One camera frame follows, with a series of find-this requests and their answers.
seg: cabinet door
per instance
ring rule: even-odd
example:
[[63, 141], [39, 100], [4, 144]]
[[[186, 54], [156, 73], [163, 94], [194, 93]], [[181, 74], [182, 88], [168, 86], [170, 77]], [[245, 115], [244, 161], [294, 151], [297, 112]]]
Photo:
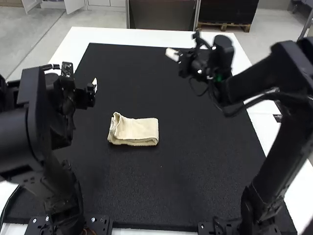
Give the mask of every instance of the cabinet door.
[[22, 0], [22, 3], [27, 14], [31, 9], [41, 3], [41, 0]]
[[64, 0], [64, 3], [68, 14], [85, 6], [85, 0]]

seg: wooden pallet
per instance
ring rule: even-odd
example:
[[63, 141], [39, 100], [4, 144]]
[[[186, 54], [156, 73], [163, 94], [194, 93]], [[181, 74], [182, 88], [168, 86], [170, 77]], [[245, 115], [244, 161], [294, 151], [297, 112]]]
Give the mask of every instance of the wooden pallet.
[[198, 22], [198, 29], [201, 29], [203, 25], [218, 25], [221, 27], [221, 31], [225, 32], [227, 26], [239, 26], [243, 29], [245, 33], [250, 32], [251, 24], [236, 24], [236, 23], [208, 23], [208, 22]]

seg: beige towel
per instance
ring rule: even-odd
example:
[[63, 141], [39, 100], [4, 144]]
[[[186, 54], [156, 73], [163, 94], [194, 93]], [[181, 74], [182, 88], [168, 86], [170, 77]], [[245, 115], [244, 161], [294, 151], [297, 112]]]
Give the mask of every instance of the beige towel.
[[156, 118], [126, 118], [115, 112], [111, 118], [108, 141], [113, 144], [151, 146], [158, 143]]

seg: white cabinet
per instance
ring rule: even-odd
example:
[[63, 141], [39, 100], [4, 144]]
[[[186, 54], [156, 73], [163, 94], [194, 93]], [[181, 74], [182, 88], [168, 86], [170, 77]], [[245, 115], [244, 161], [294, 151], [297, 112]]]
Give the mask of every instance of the white cabinet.
[[64, 0], [64, 1], [42, 1], [22, 0], [26, 13], [41, 3], [41, 8], [66, 9], [70, 14], [78, 9], [105, 10], [125, 12], [126, 0]]
[[41, 3], [41, 0], [22, 0], [22, 3], [27, 14], [31, 9]]
[[110, 6], [110, 0], [88, 0], [91, 6]]
[[43, 8], [65, 8], [70, 14], [85, 6], [85, 0], [64, 0], [64, 1], [42, 1], [42, 0], [22, 0], [24, 9], [28, 13], [36, 5], [43, 3]]
[[125, 0], [110, 0], [111, 6], [125, 7]]

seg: wall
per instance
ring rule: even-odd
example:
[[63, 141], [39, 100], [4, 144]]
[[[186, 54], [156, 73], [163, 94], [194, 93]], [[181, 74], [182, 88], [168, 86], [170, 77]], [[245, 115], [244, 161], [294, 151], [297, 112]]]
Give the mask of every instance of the wall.
[[259, 8], [287, 10], [291, 0], [259, 0]]
[[0, 6], [23, 6], [21, 0], [0, 0]]

